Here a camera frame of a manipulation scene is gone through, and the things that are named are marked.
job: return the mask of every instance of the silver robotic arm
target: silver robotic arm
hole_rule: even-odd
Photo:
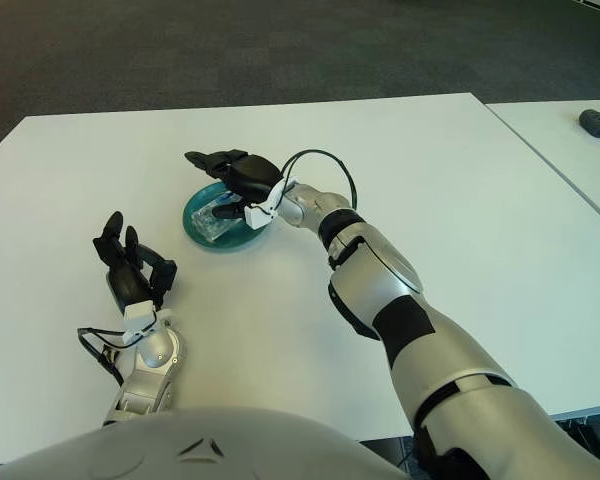
[[[600,478],[600,461],[427,303],[413,267],[344,197],[296,184],[281,207],[327,249],[338,311],[383,342],[416,457],[434,479]]]

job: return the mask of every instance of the black cable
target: black cable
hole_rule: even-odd
[[[404,457],[402,457],[402,460],[400,460],[400,461],[399,461],[399,462],[396,464],[396,467],[400,468],[400,467],[402,466],[402,464],[403,464],[404,462],[406,462],[406,461],[409,459],[409,457],[411,456],[411,454],[412,454],[412,453],[413,453],[413,450],[411,450],[411,451],[410,451],[409,453],[407,453],[407,454],[406,454]]]
[[[280,204],[282,203],[282,197],[284,197],[284,194],[287,191],[287,185],[289,184],[289,177],[291,177],[291,170],[293,169],[296,162],[301,157],[306,155],[307,153],[319,153],[321,155],[325,155],[325,156],[331,158],[332,160],[334,160],[340,166],[340,168],[344,172],[345,176],[347,177],[347,181],[349,182],[349,188],[351,189],[351,207],[355,210],[358,207],[358,192],[356,190],[356,184],[354,183],[353,178],[351,177],[351,174],[349,173],[349,170],[347,170],[347,167],[342,162],[342,160],[340,160],[334,154],[326,152],[324,150],[318,150],[315,148],[310,148],[308,150],[302,150],[301,152],[296,153],[289,160],[287,160],[286,163],[284,164],[284,166],[282,167],[283,175],[287,168],[289,168],[289,171],[287,172],[287,176],[284,180],[284,185],[282,187],[282,193],[280,194],[280,198],[278,199],[278,203],[276,204],[275,210],[277,210],[278,207],[280,206]]]
[[[146,332],[151,327],[153,327],[153,325],[155,325],[156,321],[157,321],[157,317],[154,315],[153,322],[151,322],[149,325],[147,325],[145,328],[143,328],[142,332]],[[124,350],[125,348],[133,347],[136,343],[138,343],[140,340],[142,340],[144,338],[144,336],[139,335],[138,338],[136,338],[133,342],[131,342],[128,345],[116,345],[114,343],[109,342],[102,335],[111,335],[111,336],[121,337],[122,335],[124,335],[124,332],[116,332],[113,330],[103,330],[100,328],[91,328],[91,327],[85,327],[85,328],[78,329],[78,341],[80,342],[80,344],[84,347],[84,349],[93,358],[96,359],[96,361],[102,366],[102,368],[104,368],[108,373],[110,373],[113,376],[113,378],[116,379],[116,382],[118,382],[118,385],[122,386],[122,384],[124,383],[124,379],[122,378],[120,371],[115,366],[115,364],[107,358],[104,351],[99,352],[93,346],[93,344],[91,344],[86,338],[84,338],[84,336],[88,335],[88,334],[94,335],[95,337],[99,338],[105,345],[107,345],[111,348],[114,348],[116,350]]]
[[[144,327],[142,329],[142,332],[144,333],[147,330],[149,330],[151,327],[153,327],[155,325],[156,321],[157,321],[157,318],[154,315],[153,322],[151,322],[149,325]],[[116,350],[124,350],[126,348],[133,347],[136,343],[138,343],[140,340],[142,340],[144,338],[142,335],[139,335],[138,338],[136,338],[133,342],[129,343],[128,345],[116,345],[115,343],[111,343],[109,340],[104,338],[102,335],[112,335],[112,336],[116,336],[116,337],[121,337],[122,335],[124,335],[124,332],[116,332],[113,330],[102,330],[100,328],[91,328],[91,327],[85,327],[85,328],[78,329],[79,337],[81,337],[83,335],[87,335],[89,333],[91,335],[99,338],[105,345],[107,345],[111,348],[115,348]]]
[[[84,347],[84,349],[93,358],[96,359],[96,361],[102,366],[102,368],[104,368],[108,373],[110,373],[113,376],[113,378],[116,379],[116,382],[118,382],[118,385],[122,386],[122,384],[124,383],[124,379],[122,378],[120,371],[116,368],[116,366],[112,362],[109,361],[109,359],[104,354],[104,352],[102,352],[102,353],[98,352],[98,350],[96,350],[96,348],[91,343],[89,343],[86,338],[84,338],[80,334],[78,334],[78,341]]]

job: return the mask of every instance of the green plate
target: green plate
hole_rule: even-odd
[[[194,242],[203,247],[211,248],[213,250],[236,248],[250,242],[267,229],[265,226],[258,230],[252,230],[251,227],[243,221],[222,236],[216,238],[214,242],[210,242],[204,238],[193,224],[191,215],[227,191],[227,187],[224,183],[212,183],[198,191],[198,193],[189,199],[187,205],[184,207],[184,211],[182,212],[182,226],[184,227],[185,232],[187,232],[187,235],[189,235]]]

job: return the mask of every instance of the white table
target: white table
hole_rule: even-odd
[[[600,112],[600,100],[488,105],[600,212],[600,138],[578,122],[580,113]]]
[[[550,413],[600,405],[600,217],[470,94],[32,117],[0,144],[0,461],[97,428],[110,406],[115,382],[75,329],[121,326],[91,244],[116,209],[179,267],[166,297],[188,345],[176,407],[410,433],[382,346],[330,304],[311,233],[276,222],[231,254],[186,236],[182,208],[210,179],[183,152],[234,147],[279,165],[309,147],[339,155],[361,215],[436,307]],[[326,159],[296,173],[347,192]]]

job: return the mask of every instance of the gray carpet floor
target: gray carpet floor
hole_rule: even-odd
[[[0,140],[27,115],[471,91],[600,98],[570,0],[0,0]]]

